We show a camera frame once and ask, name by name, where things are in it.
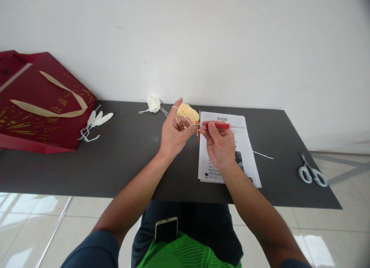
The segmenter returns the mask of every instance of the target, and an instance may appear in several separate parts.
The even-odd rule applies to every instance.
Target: person
[[[179,107],[182,99],[174,106]],[[228,205],[151,201],[164,172],[196,132],[172,107],[162,126],[155,157],[113,199],[90,235],[66,258],[62,268],[118,267],[125,235],[142,216],[135,236],[131,267],[241,267],[243,251],[233,230]],[[256,236],[271,267],[310,267],[288,226],[255,188],[235,161],[231,130],[205,121],[200,133],[207,139],[213,165],[220,171],[235,207]],[[171,243],[154,242],[155,223],[178,217],[178,236]]]

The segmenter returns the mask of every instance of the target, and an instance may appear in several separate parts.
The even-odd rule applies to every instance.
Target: yarn ball
[[[187,117],[192,123],[195,123],[199,120],[199,114],[193,108],[190,107],[189,104],[181,103],[177,110],[178,116],[185,116]]]
[[[149,112],[156,113],[161,108],[161,101],[159,100],[159,98],[151,94],[148,95],[148,98],[146,99],[146,101],[148,103]]]

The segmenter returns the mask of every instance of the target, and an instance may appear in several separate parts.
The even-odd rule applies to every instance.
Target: tabletop
[[[0,152],[0,192],[113,198],[156,154],[161,111],[146,110],[146,103],[97,101],[99,110],[113,112],[105,124],[91,130],[92,141],[81,141],[75,152],[38,154],[16,150]],[[163,104],[167,111],[170,104]],[[311,154],[283,110],[195,106],[207,111],[246,118],[248,135],[261,179],[260,192],[274,206],[341,209],[330,187],[304,183],[298,175],[303,165],[299,152],[318,169]],[[192,136],[174,159],[154,195],[154,200],[232,203],[224,184],[198,180],[199,143]]]

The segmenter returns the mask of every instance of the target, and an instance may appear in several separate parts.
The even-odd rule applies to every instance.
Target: paper
[[[231,128],[235,137],[235,160],[257,188],[261,188],[253,149],[248,137],[246,119],[244,116],[226,115],[210,112],[200,113],[200,123],[206,120],[225,121],[232,126],[245,128]],[[207,140],[200,136],[198,179],[202,182],[225,183],[220,172],[213,166],[208,157]]]

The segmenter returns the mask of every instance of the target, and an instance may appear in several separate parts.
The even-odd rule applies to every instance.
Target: green mesh vest
[[[177,239],[169,244],[155,240],[137,268],[183,267],[183,268],[234,268],[219,260],[210,247],[204,246],[178,231]]]

